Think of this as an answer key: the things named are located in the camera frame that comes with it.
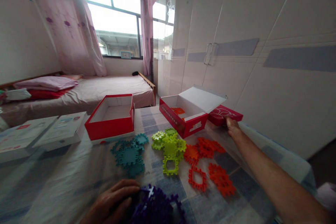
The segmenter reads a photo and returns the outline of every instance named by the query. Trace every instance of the cardboard box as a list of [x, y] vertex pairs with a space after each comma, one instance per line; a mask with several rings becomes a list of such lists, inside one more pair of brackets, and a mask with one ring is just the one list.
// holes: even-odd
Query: cardboard box
[[[186, 138], [204, 129], [208, 113], [226, 100], [227, 96], [193, 86], [179, 95], [161, 97], [160, 111], [178, 134]], [[181, 108], [185, 113], [177, 115], [172, 107]]]
[[132, 94], [107, 95], [85, 123], [92, 144], [134, 135]]
[[85, 132], [86, 112], [62, 115], [33, 147], [41, 146], [46, 151], [80, 142]]
[[215, 124], [216, 126], [226, 125], [225, 116], [229, 116], [232, 120], [241, 121], [243, 119], [243, 115], [224, 107], [223, 105], [219, 105], [213, 111], [210, 112], [208, 120]]
[[4, 131], [0, 138], [0, 163], [33, 154], [33, 145], [57, 120], [58, 116], [30, 120]]

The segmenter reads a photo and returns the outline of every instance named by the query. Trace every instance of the picture frame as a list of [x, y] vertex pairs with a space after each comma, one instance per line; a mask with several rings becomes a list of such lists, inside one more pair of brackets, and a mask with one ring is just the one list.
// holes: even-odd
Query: picture frame
[[131, 52], [129, 51], [120, 51], [120, 57], [123, 59], [131, 59]]

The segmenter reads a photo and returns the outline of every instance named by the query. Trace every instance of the person's left hand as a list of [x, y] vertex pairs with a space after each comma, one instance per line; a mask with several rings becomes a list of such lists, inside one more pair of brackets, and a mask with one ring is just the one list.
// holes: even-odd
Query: person's left hand
[[121, 180], [112, 188], [102, 193], [92, 205], [80, 224], [116, 224], [124, 216], [132, 198], [120, 203], [118, 208], [110, 215], [110, 208], [125, 197], [138, 192], [140, 184], [135, 180]]

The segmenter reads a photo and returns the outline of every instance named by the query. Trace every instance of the pink pillow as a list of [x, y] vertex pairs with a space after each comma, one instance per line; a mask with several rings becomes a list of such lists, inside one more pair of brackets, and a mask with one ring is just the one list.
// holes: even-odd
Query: pink pillow
[[69, 78], [74, 81], [78, 81], [79, 79], [83, 78], [83, 75], [61, 75], [61, 77]]
[[59, 76], [44, 76], [15, 83], [16, 89], [35, 89], [57, 92], [78, 85], [78, 81]]

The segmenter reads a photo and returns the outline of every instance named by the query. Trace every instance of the wardrobe handle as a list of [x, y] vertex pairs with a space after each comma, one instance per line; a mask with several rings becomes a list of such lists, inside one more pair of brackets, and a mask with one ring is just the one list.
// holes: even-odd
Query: wardrobe handle
[[212, 43], [209, 43], [209, 44], [206, 46], [206, 52], [205, 52], [205, 57], [204, 57], [204, 62], [203, 62], [204, 64], [206, 64], [206, 63], [205, 63], [205, 60], [206, 60], [206, 58], [207, 58], [209, 45], [212, 45]]
[[210, 62], [210, 59], [211, 59], [211, 56], [212, 56], [212, 49], [213, 49], [214, 46], [215, 46], [215, 48], [216, 48], [216, 45], [217, 45], [217, 43], [213, 43], [212, 46], [211, 46], [210, 57], [209, 57], [208, 65], [210, 65], [209, 62]]

